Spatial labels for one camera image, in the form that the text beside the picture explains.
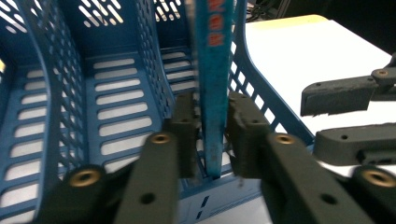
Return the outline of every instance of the white surface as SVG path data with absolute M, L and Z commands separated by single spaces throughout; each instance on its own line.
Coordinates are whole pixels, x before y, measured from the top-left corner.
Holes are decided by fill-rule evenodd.
M 301 93 L 306 86 L 337 78 L 369 76 L 390 60 L 387 53 L 335 21 L 272 30 L 260 30 L 249 23 L 246 33 L 252 61 L 296 115 L 300 114 Z M 312 133 L 316 133 L 336 127 L 395 122 L 395 112 L 394 102 L 371 102 L 368 111 L 300 118 Z M 322 165 L 341 175 L 350 175 L 353 168 Z M 396 166 L 386 169 L 396 172 Z M 200 222 L 212 223 L 271 221 L 259 198 Z

